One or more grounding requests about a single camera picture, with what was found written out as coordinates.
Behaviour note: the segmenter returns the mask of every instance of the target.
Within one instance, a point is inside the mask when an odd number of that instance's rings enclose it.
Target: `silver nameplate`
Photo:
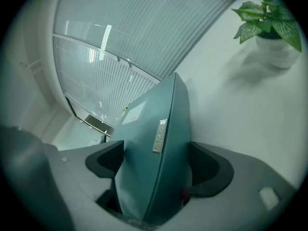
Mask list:
[[[157,133],[156,133],[155,141],[153,145],[153,152],[155,153],[161,153],[163,150],[165,134],[166,134],[166,129],[167,129],[167,122],[168,122],[168,119],[159,121],[158,129],[157,129]]]

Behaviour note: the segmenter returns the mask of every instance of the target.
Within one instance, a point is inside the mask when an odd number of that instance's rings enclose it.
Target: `potted plant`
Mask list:
[[[262,56],[276,67],[289,68],[302,51],[295,18],[282,0],[263,0],[261,5],[244,2],[235,11],[242,21],[235,35],[240,44],[256,36]]]

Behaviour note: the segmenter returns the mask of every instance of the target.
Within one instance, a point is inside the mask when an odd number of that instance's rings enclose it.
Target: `ribbed glass panel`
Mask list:
[[[123,109],[155,83],[123,59],[62,38],[53,38],[58,77],[67,97],[116,127]]]
[[[54,32],[103,46],[163,79],[234,1],[60,0]]]

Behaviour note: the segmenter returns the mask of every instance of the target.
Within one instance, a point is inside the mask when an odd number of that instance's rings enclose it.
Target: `white tabletop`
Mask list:
[[[306,174],[307,45],[288,70],[262,63],[255,38],[233,39],[243,24],[236,1],[177,68],[190,102],[192,141],[257,157],[295,187]],[[261,4],[261,0],[250,0]]]

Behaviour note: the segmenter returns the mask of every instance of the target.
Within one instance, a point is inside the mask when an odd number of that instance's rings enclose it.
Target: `white pot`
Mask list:
[[[256,36],[256,42],[261,57],[276,67],[289,68],[299,57],[299,51],[283,39],[266,39]]]

